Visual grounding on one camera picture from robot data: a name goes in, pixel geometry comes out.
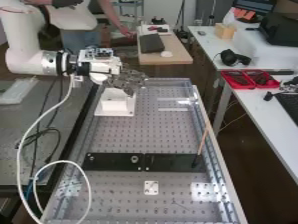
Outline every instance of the table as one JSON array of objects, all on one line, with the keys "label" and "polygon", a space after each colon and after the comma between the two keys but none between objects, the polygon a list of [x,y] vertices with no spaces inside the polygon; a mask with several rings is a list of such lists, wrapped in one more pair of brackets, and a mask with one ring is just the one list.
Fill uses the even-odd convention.
[{"label": "table", "polygon": [[[288,68],[284,67],[284,65],[279,65],[278,63],[272,64],[266,64],[266,65],[255,65],[253,62],[250,63],[249,66],[245,66],[242,64],[238,64],[233,67],[226,66],[222,61],[218,53],[221,53],[226,49],[231,49],[234,53],[242,54],[238,49],[233,45],[231,40],[225,40],[219,39],[215,34],[214,34],[214,27],[213,26],[189,26],[189,38],[193,36],[195,41],[198,42],[205,55],[207,56],[209,60],[211,61],[214,68],[215,68],[215,75],[214,75],[214,85],[213,85],[213,94],[210,99],[207,100],[207,105],[206,105],[206,110],[207,114],[211,112],[211,106],[214,104],[214,99],[215,99],[215,93],[217,93],[217,87],[218,87],[218,77],[219,77],[219,72],[225,69],[235,69],[235,70],[242,70],[242,69],[261,69],[266,71],[288,71]],[[205,36],[198,35],[198,31],[203,31],[206,33]]]},{"label": "table", "polygon": [[[193,161],[193,153],[198,150],[207,115],[189,79],[149,79],[137,92],[133,117],[94,117],[94,107],[93,103],[69,159],[78,164],[86,160],[98,164],[96,154],[100,153],[97,155],[105,156],[105,161],[110,160],[114,165],[113,170],[88,170],[82,166],[93,195],[85,222],[135,224],[146,220],[147,224],[246,224],[213,130],[201,155],[205,161],[201,172],[151,170],[150,165],[159,154],[190,156]],[[146,165],[137,165],[135,170],[125,171],[110,156],[121,155],[121,161],[126,163],[129,153],[139,158],[153,154],[154,159],[149,159]],[[62,172],[41,221],[66,224],[81,217],[88,193],[73,166],[66,166]],[[158,195],[145,194],[146,180],[158,181]]]},{"label": "table", "polygon": [[161,57],[161,53],[150,53],[142,54],[139,41],[138,41],[138,61],[139,65],[182,65],[191,64],[193,58],[189,55],[179,39],[174,34],[169,36],[161,36],[162,43],[165,45],[165,51],[170,51],[173,53],[173,57],[163,58]]},{"label": "table", "polygon": [[[37,119],[37,115],[40,112],[40,108],[44,101],[44,96],[48,91],[49,85],[52,83],[52,79],[40,79],[36,86],[28,93],[26,97],[24,98],[21,104],[18,105],[1,105],[0,106],[0,193],[16,192],[16,188],[12,186],[16,185],[16,143],[20,141],[20,138]],[[1,81],[0,88],[6,89],[9,88],[12,82],[10,81]],[[68,90],[69,80],[64,80],[64,95]],[[53,87],[53,90],[49,95],[48,104],[45,105],[45,110],[49,109],[57,103],[60,87],[58,81]],[[73,89],[70,99],[62,105],[58,110],[56,119],[53,121],[52,126],[56,127],[61,132],[61,142],[58,149],[54,153],[52,161],[57,160],[61,156],[64,151],[64,147],[68,142],[68,138],[70,136],[72,130],[76,125],[76,121],[80,117],[81,110],[84,108],[84,104],[86,102],[89,93],[90,93],[92,82],[84,82],[81,88]],[[46,124],[49,121],[50,116],[45,117],[41,122],[42,125]],[[38,152],[37,152],[37,159],[36,159],[36,167],[38,168],[44,165],[44,158],[50,154],[57,141],[56,135],[45,135],[38,141]],[[33,144],[24,148],[22,154],[22,175],[21,180],[22,184],[28,184],[29,179],[29,172],[30,172],[30,161],[32,161],[32,152],[33,152]],[[38,184],[45,186],[48,181],[52,177],[50,175],[46,176],[42,182]]]},{"label": "table", "polygon": [[[274,76],[279,81],[291,80],[292,77],[294,76]],[[269,89],[235,90],[230,88],[230,85],[225,82],[223,93],[213,123],[213,130],[217,135],[230,95],[233,93],[298,184],[298,126],[282,108],[276,98],[272,97],[269,102],[263,100],[267,91],[271,91],[272,93],[280,92],[279,90]]]}]

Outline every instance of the mounting hole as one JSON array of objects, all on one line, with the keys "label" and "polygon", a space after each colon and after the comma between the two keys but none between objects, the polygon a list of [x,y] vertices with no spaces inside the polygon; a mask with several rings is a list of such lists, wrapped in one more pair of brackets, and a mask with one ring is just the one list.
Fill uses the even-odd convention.
[{"label": "mounting hole", "polygon": [[131,161],[131,163],[137,163],[138,162],[138,157],[137,156],[131,156],[130,161]]}]

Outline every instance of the keyboard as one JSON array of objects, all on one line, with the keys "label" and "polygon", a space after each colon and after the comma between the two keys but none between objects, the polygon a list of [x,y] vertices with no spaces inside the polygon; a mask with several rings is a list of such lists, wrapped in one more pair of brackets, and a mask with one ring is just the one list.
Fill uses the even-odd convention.
[{"label": "keyboard", "polygon": [[298,126],[298,94],[278,93],[275,97]]}]

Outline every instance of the white table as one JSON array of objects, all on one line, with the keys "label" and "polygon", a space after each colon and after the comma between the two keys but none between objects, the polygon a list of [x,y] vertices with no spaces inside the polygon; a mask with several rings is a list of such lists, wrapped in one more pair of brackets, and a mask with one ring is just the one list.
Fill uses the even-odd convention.
[{"label": "white table", "polygon": [[[278,81],[292,79],[291,76],[274,76]],[[291,120],[275,97],[267,102],[263,97],[267,91],[279,90],[254,89],[235,90],[225,82],[219,106],[213,123],[215,135],[219,132],[231,93],[237,97],[247,115],[261,131],[274,153],[298,184],[298,126]]]},{"label": "white table", "polygon": [[[221,62],[219,56],[214,56],[223,50],[231,49],[235,53],[241,53],[233,45],[231,40],[222,40],[214,35],[214,27],[189,27],[190,34],[195,38],[195,41],[201,45],[201,48],[213,62],[217,70],[215,80],[219,77],[219,71],[225,69],[261,69],[267,71],[290,70],[284,65],[276,63],[270,66],[255,66],[253,63],[249,66],[237,65],[229,67]],[[199,36],[197,31],[205,31],[206,36]],[[294,76],[274,76],[276,80],[290,80]],[[215,98],[214,94],[207,104],[207,112],[211,110],[211,106]],[[270,102],[263,101],[263,96],[269,90],[234,90],[225,82],[225,87],[221,95],[221,101],[217,109],[215,119],[213,123],[213,129],[215,135],[218,134],[221,123],[225,116],[231,93],[235,95],[242,107],[246,110],[257,128],[259,129],[271,149],[274,150],[282,164],[284,165],[292,179],[298,184],[298,127],[282,108],[275,97]]]},{"label": "white table", "polygon": [[[198,35],[198,31],[203,31],[206,33],[205,36],[199,36]],[[290,69],[287,67],[284,67],[284,65],[280,63],[272,63],[272,64],[267,64],[266,65],[255,65],[253,62],[250,63],[249,66],[245,66],[242,64],[238,64],[234,67],[226,66],[222,61],[221,61],[221,56],[217,55],[218,53],[221,53],[223,50],[226,49],[231,49],[234,51],[234,53],[238,54],[243,54],[242,52],[239,52],[239,50],[234,47],[233,45],[233,41],[229,39],[219,39],[215,34],[214,34],[214,27],[213,26],[189,26],[189,32],[191,34],[191,36],[194,37],[195,41],[198,42],[209,60],[211,61],[217,74],[214,75],[214,83],[218,83],[218,77],[219,77],[219,72],[225,69],[235,69],[235,70],[242,70],[242,69],[261,69],[261,70],[266,70],[266,71],[280,71],[280,70],[286,70],[288,71]],[[213,94],[210,99],[207,100],[207,105],[206,105],[206,110],[207,110],[207,114],[210,114],[211,112],[211,106],[214,104],[214,99],[215,99],[215,94],[217,94],[217,84],[213,85]]]}]

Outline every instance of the perforated metal plate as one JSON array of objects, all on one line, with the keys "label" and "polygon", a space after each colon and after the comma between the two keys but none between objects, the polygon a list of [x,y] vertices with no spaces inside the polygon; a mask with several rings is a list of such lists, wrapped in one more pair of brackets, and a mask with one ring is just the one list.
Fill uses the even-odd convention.
[{"label": "perforated metal plate", "polygon": [[[37,119],[44,96],[48,91],[52,81],[38,81],[37,85],[29,92],[22,103],[13,106],[0,106],[0,185],[16,185],[16,144],[20,141],[25,130],[29,128],[33,121]],[[64,94],[68,90],[68,81],[64,81]],[[90,84],[85,82],[81,88],[73,89],[69,100],[60,108],[57,117],[53,121],[53,127],[61,131],[61,143],[57,149],[57,153],[53,156],[53,160],[57,160],[61,150],[64,148],[68,136],[70,134],[77,116],[81,111],[81,107],[85,103],[86,96],[90,90]],[[49,95],[48,104],[45,110],[49,109],[57,103],[58,99],[58,83],[56,83]],[[48,123],[50,115],[45,117],[42,125]],[[36,167],[44,165],[44,159],[52,153],[57,142],[56,133],[46,134],[38,140],[38,151],[36,159]],[[22,170],[21,179],[22,184],[28,184],[30,163],[33,158],[33,144],[22,150]]]},{"label": "perforated metal plate", "polygon": [[[89,118],[72,159],[82,163],[85,154],[97,152],[195,153],[205,122],[194,95],[187,79],[150,80],[138,93],[134,117]],[[207,138],[203,173],[88,171],[93,203],[85,223],[237,223],[211,147]],[[143,194],[145,181],[158,181],[157,196]],[[86,202],[84,180],[68,167],[44,220],[73,223],[84,214]]]}]

